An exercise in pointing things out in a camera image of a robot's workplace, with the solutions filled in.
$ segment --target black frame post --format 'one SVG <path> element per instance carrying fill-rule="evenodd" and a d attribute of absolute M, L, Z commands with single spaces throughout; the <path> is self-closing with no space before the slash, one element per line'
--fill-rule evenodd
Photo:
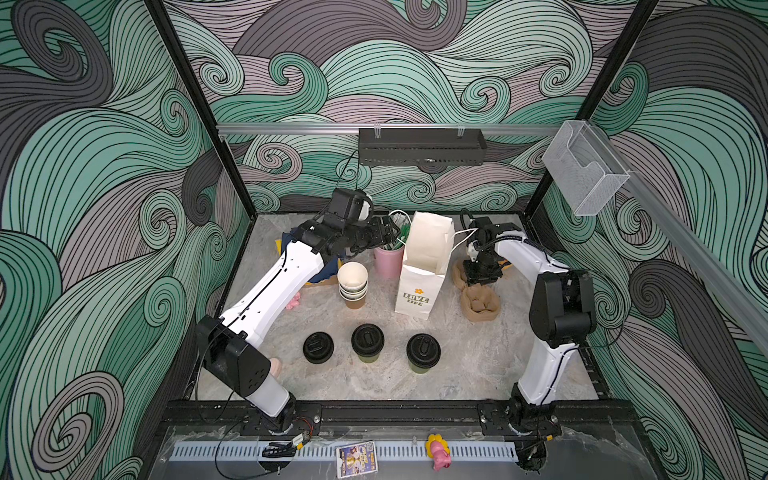
<path fill-rule="evenodd" d="M 258 214 L 256 212 L 256 207 L 253 205 L 253 201 L 250 199 L 250 195 L 248 194 L 248 189 L 245 186 L 245 182 L 243 182 L 243 178 L 240 176 L 240 172 L 237 170 L 237 163 L 235 162 L 234 156 L 232 155 L 232 150 L 230 150 L 229 146 L 219 136 L 219 131 L 216 127 L 216 117 L 214 116 L 213 111 L 210 109 L 210 105 L 208 105 L 208 102 L 205 99 L 203 89 L 197 82 L 194 70 L 192 69 L 192 64 L 190 63 L 187 54 L 184 52 L 184 47 L 181 45 L 181 40 L 176 33 L 176 29 L 170 21 L 170 16 L 168 15 L 168 11 L 165 9 L 165 4 L 162 0 L 144 0 L 144 4 L 147 6 L 147 10 L 149 11 L 152 20 L 154 21 L 154 25 L 157 28 L 157 31 L 160 33 L 160 37 L 163 39 L 163 43 L 165 44 L 168 55 L 176 66 L 176 69 L 179 72 L 179 77 L 181 77 L 181 81 L 184 83 L 184 87 L 187 89 L 187 93 L 190 95 L 192 105 L 197 111 L 197 115 L 200 117 L 200 120 L 203 122 L 203 126 L 205 127 L 205 130 L 210 137 L 210 141 L 214 145 L 214 149 L 219 156 L 219 160 L 221 160 L 224 169 L 227 171 L 227 175 L 229 176 L 230 181 L 234 186 L 235 192 L 240 198 L 240 202 L 243 204 L 243 208 L 245 208 L 246 214 L 250 219 L 245 237 L 243 238 L 243 243 L 240 245 L 240 249 L 237 252 L 237 258 L 235 259 L 232 272 L 230 272 L 229 278 L 227 278 L 224 292 L 222 293 L 221 298 L 219 299 L 219 303 L 216 306 L 216 316 L 219 316 L 224 308 L 225 302 L 227 301 L 227 294 L 232 287 L 235 273 L 237 272 L 237 268 L 240 265 L 240 260 L 245 253 L 248 240 L 250 239 L 250 233 L 251 230 L 253 230 L 253 225 L 256 223 Z"/>

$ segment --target white wire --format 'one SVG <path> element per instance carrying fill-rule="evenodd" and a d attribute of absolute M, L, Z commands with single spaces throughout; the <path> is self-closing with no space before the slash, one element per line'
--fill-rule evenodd
<path fill-rule="evenodd" d="M 467 236 L 466 236 L 466 237 L 462 238 L 462 241 L 458 242 L 456 245 L 454 245 L 454 246 L 453 246 L 453 248 L 451 249 L 451 253 L 453 253 L 453 250 L 456 250 L 456 247 L 458 247 L 459 245 L 461 245 L 462 243 L 464 243 L 464 242 L 465 242 L 465 240 L 467 240 L 469 237 L 471 237 L 471 236 L 472 236 L 472 234 L 473 234 L 474 232 L 478 231 L 478 230 L 480 230 L 480 229 L 479 229 L 479 228 L 468 228 L 467 230 L 459 230 L 458 232 L 454 232 L 454 233 L 453 233 L 453 236 L 454 236 L 454 237 L 456 236 L 456 234 L 457 234 L 457 233 L 464 233 L 464 232 L 469 232 L 469 233 L 467 233 Z"/>
<path fill-rule="evenodd" d="M 398 212 L 406 216 L 406 218 L 408 219 L 408 223 L 412 223 L 411 217 L 409 217 L 408 214 L 402 210 L 392 210 L 387 215 L 392 216 L 392 214 L 397 214 Z"/>

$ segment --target clear plastic box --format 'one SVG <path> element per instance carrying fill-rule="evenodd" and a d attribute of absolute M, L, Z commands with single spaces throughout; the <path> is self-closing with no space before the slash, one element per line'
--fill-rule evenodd
<path fill-rule="evenodd" d="M 629 179 L 608 137 L 583 120 L 563 122 L 543 161 L 577 217 L 597 215 Z"/>

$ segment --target black cup lid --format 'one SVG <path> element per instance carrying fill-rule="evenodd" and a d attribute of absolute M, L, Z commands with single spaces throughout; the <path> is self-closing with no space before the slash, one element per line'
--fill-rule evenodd
<path fill-rule="evenodd" d="M 303 351 L 310 363 L 327 362 L 333 355 L 333 339 L 325 332 L 315 332 L 304 340 Z"/>
<path fill-rule="evenodd" d="M 410 362 L 423 369 L 431 369 L 440 361 L 440 344 L 428 333 L 416 333 L 406 345 Z"/>
<path fill-rule="evenodd" d="M 360 356 L 375 356 L 384 348 L 384 332 L 372 323 L 361 325 L 352 332 L 352 349 Z"/>

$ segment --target pink cup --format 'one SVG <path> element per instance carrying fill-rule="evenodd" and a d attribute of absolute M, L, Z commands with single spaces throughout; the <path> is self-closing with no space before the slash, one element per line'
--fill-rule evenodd
<path fill-rule="evenodd" d="M 406 251 L 405 247 L 397 250 L 384 250 L 376 248 L 373 256 L 376 258 L 376 272 L 384 278 L 397 278 L 402 269 L 402 254 Z"/>

